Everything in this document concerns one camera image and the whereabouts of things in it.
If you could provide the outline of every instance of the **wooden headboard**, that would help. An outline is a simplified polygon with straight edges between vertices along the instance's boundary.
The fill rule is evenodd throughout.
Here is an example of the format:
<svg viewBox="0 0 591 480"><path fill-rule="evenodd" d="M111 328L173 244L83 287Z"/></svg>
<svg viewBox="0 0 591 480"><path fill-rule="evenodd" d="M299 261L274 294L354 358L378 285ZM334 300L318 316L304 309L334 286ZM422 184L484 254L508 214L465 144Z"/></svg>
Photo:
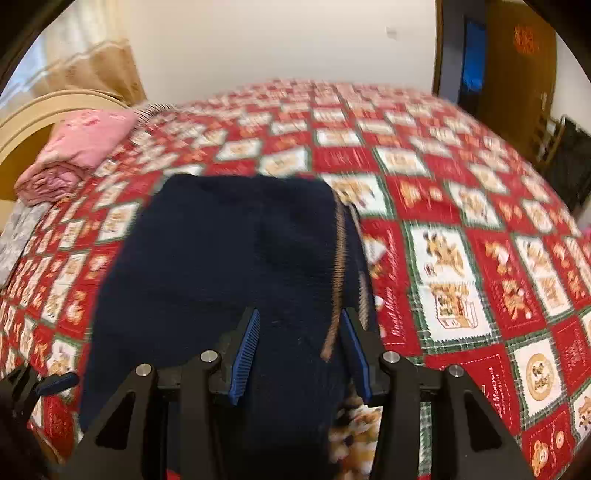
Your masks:
<svg viewBox="0 0 591 480"><path fill-rule="evenodd" d="M61 90L36 98L0 122L0 231L16 201L13 185L35 161L54 124L87 108L127 108L116 95L95 90Z"/></svg>

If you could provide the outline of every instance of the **curtain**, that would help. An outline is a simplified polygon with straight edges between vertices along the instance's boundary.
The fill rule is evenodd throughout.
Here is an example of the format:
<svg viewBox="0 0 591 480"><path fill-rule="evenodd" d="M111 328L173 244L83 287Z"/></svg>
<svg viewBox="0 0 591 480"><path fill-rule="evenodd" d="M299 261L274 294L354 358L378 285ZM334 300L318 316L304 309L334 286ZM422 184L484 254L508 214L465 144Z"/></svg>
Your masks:
<svg viewBox="0 0 591 480"><path fill-rule="evenodd" d="M125 35L119 0L75 0L35 40L0 96L0 118L46 93L108 92L134 105L145 92Z"/></svg>

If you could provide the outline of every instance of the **bedspread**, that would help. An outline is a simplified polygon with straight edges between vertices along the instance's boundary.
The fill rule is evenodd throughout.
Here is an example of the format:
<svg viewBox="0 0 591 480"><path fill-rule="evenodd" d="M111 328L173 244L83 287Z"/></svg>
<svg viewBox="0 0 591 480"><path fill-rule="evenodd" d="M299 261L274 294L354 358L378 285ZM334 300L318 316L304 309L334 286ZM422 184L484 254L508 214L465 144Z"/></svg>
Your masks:
<svg viewBox="0 0 591 480"><path fill-rule="evenodd" d="M2 292L4 373L25 359L44 375L84 372L105 271L142 204L181 171L328 182L361 214L384 345L463 365L538 478L567 467L591 421L591 245L510 145L413 90L277 80L154 116L37 226ZM33 414L63 456L80 434L79 394ZM360 416L352 435L370 445L379 412ZM363 473L350 452L336 456Z"/></svg>

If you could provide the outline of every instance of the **wooden door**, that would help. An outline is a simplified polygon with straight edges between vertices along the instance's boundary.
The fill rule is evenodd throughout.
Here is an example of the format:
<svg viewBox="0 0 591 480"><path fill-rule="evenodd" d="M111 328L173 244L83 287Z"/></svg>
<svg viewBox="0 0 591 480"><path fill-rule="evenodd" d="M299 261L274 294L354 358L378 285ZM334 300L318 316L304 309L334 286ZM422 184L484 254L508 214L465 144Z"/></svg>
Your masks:
<svg viewBox="0 0 591 480"><path fill-rule="evenodd" d="M556 81L554 29L525 4L491 1L478 118L525 158L540 113L550 113Z"/></svg>

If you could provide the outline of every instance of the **christmas quilt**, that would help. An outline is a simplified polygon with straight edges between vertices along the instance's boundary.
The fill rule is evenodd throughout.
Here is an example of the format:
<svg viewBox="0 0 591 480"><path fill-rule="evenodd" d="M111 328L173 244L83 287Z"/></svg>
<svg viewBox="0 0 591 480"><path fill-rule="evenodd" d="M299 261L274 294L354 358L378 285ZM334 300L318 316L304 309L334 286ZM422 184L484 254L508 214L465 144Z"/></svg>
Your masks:
<svg viewBox="0 0 591 480"><path fill-rule="evenodd" d="M25 361L84 374L105 273L177 173L327 182L361 215L385 347L463 365L537 478L568 467L591 427L591 245L510 145L450 103L384 85L275 80L154 115L34 229L0 293L0 375ZM64 458L79 399L42 398L31 419ZM346 414L333 459L363 478L381 412ZM422 419L425 479L426 406Z"/></svg>

